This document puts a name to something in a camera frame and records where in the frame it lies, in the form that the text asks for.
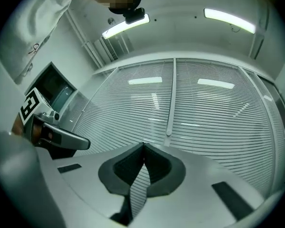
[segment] fluorescent light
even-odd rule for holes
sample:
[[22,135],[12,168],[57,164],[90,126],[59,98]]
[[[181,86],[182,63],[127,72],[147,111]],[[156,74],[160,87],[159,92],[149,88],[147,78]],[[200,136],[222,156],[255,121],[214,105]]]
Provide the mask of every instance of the fluorescent light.
[[227,22],[229,24],[233,24],[236,26],[239,26],[247,31],[249,31],[252,34],[255,34],[256,32],[256,26],[239,18],[236,17],[234,15],[228,14],[228,13],[224,13],[221,11],[217,11],[217,10],[212,10],[212,9],[204,9],[205,12],[205,17],[209,18],[209,19],[217,19],[217,20],[221,20],[224,22]]
[[154,84],[161,82],[162,82],[162,77],[137,78],[129,80],[130,85]]
[[107,31],[105,31],[103,33],[103,37],[105,39],[109,39],[110,37],[112,37],[112,36],[122,32],[122,31],[125,31],[127,29],[131,29],[131,28],[133,28],[135,26],[146,24],[146,23],[149,23],[149,22],[150,22],[149,15],[145,14],[143,19],[141,19],[139,21],[136,21],[136,22],[134,22],[132,24],[128,25],[124,21],[124,22],[122,22],[122,23],[120,23],[118,25],[115,25],[114,27],[112,27],[112,28],[108,29]]
[[218,87],[223,87],[227,89],[233,89],[234,84],[231,83],[226,83],[223,81],[218,81],[218,80],[212,80],[212,79],[205,79],[205,78],[200,78],[198,80],[199,85],[207,85],[207,86],[218,86]]

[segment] black rubber pad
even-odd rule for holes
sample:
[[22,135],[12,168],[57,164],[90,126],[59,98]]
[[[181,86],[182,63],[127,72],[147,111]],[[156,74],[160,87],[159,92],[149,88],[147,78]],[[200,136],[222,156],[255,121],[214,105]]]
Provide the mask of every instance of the black rubber pad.
[[110,193],[128,196],[143,163],[151,181],[148,198],[169,195],[185,179],[186,168],[181,160],[143,142],[104,162],[98,176]]
[[254,211],[253,208],[224,181],[213,184],[212,187],[237,220],[246,217]]
[[67,166],[59,167],[58,171],[60,173],[65,173],[65,172],[68,172],[68,171],[76,170],[78,168],[81,168],[81,165],[73,164],[73,165],[67,165]]

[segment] white lab coat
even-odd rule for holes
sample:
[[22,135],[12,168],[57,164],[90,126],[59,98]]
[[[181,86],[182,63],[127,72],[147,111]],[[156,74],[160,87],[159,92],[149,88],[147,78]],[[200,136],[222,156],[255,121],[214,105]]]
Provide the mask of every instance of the white lab coat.
[[71,0],[23,0],[0,34],[0,131],[10,131],[25,95],[15,85]]
[[23,0],[0,34],[0,63],[16,84],[33,65],[32,59],[47,41],[72,0]]

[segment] black slot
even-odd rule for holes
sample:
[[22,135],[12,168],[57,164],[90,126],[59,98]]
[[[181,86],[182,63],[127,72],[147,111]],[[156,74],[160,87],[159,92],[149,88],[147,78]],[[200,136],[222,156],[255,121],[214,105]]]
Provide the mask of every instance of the black slot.
[[81,168],[81,165],[73,164],[73,165],[67,165],[67,166],[59,167],[58,171],[60,173],[65,173],[65,172],[68,172],[68,171],[76,170],[78,168]]
[[220,199],[224,202],[228,210],[232,213],[232,215],[240,220],[254,210],[246,203],[245,200],[242,199],[227,183],[219,182],[212,185],[212,188],[220,197]]

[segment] window blind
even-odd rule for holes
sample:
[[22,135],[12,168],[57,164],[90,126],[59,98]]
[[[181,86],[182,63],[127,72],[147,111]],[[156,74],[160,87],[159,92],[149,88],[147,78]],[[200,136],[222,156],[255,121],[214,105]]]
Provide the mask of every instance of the window blind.
[[258,87],[265,104],[268,107],[268,114],[270,115],[272,122],[273,138],[275,140],[275,178],[273,182],[273,192],[278,191],[283,183],[285,176],[285,132],[281,115],[275,103],[275,99],[270,94],[264,83],[260,78],[252,73],[248,73],[251,79]]
[[99,86],[106,80],[112,71],[93,75],[76,93],[67,109],[61,116],[59,126],[67,131],[72,131],[83,110],[89,103]]
[[[77,151],[75,156],[109,151],[136,142],[163,144],[172,74],[173,61],[166,60],[121,68],[110,76],[74,129],[74,133],[91,141],[89,150]],[[149,185],[144,166],[131,187],[134,216],[145,203]]]
[[192,59],[178,59],[176,72],[170,147],[218,161],[267,197],[274,143],[249,79],[237,68]]

